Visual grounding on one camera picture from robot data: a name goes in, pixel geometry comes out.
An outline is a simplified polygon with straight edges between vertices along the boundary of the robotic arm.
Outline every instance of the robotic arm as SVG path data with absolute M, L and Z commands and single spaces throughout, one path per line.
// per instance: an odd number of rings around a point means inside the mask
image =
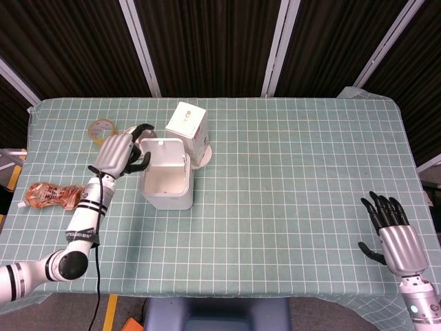
M 441 330 L 441 307 L 435 288 L 430 281 L 421 277 L 429 264 L 415 229 L 409 224 L 406 213 L 397 200 L 388 200 L 374 192 L 369 194 L 376 208 L 364 198 L 361 202 L 380 237 L 384 255 L 371 251 L 363 242 L 359 242 L 358 246 L 367 257 L 387 265 L 393 274 L 402 278 L 401 295 L 415 329 Z
M 96 174 L 84 190 L 74 216 L 66 230 L 68 246 L 40 261 L 18 262 L 0 267 L 0 305 L 25 297 L 39 285 L 49 281 L 73 281 L 88 268 L 91 248 L 99 245 L 99 221 L 105 216 L 115 192 L 115 180 L 125 173 L 146 169 L 150 152 L 140 164 L 141 151 L 134 145 L 150 124 L 139 125 L 131 134 L 118 134 L 106 139 L 94 165 Z

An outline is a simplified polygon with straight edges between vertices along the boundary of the packaged food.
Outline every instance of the packaged food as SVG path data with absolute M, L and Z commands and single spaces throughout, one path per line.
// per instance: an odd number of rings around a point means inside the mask
M 19 208 L 30 205 L 41 209 L 48 205 L 61 205 L 63 209 L 74 209 L 81 200 L 83 185 L 58 186 L 49 183 L 34 183 L 25 194 L 24 201 L 19 202 Z

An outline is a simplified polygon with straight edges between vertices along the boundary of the table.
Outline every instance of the table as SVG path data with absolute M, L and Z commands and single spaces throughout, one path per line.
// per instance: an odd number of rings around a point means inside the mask
M 134 296 L 314 296 L 345 305 L 381 330 L 408 330 L 398 279 L 358 249 L 380 242 L 360 202 L 370 190 L 404 206 L 441 288 L 440 246 L 404 132 L 390 99 L 51 99 L 31 109 L 28 157 L 0 235 L 0 265 L 65 247 L 73 212 L 17 209 L 31 183 L 87 183 L 99 151 L 87 134 L 96 119 L 119 132 L 142 122 L 159 137 L 179 101 L 208 111 L 214 155 L 194 173 L 194 205 L 155 210 L 139 175 L 116 182 L 101 225 L 101 291 Z M 86 275 L 47 283 L 52 292 L 94 292 Z

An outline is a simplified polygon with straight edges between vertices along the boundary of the silver robotic hand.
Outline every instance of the silver robotic hand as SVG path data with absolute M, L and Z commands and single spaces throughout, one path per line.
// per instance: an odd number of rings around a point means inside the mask
M 402 277 L 400 291 L 415 329 L 441 330 L 441 307 L 433 285 L 421 274 L 429 266 L 418 235 L 409 224 L 401 204 L 394 198 L 385 198 L 370 192 L 375 207 L 361 199 L 380 237 L 384 254 L 375 253 L 359 242 L 362 252 Z
M 115 180 L 125 173 L 146 169 L 150 152 L 134 164 L 141 151 L 134 145 L 150 124 L 139 125 L 132 133 L 106 139 L 89 169 L 95 173 L 66 230 L 68 245 L 40 261 L 24 261 L 0 267 L 0 305 L 25 297 L 39 285 L 50 281 L 73 281 L 88 268 L 90 249 L 99 245 L 100 220 L 105 216 L 115 192 Z

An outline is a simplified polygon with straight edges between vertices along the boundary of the white container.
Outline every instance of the white container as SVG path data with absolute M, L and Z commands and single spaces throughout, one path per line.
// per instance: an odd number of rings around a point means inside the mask
M 186 210 L 193 205 L 193 170 L 183 142 L 176 138 L 142 139 L 150 164 L 140 181 L 141 194 L 159 210 Z
M 169 138 L 182 139 L 193 167 L 201 166 L 201 161 L 209 145 L 207 111 L 205 109 L 180 102 L 165 127 L 165 134 Z

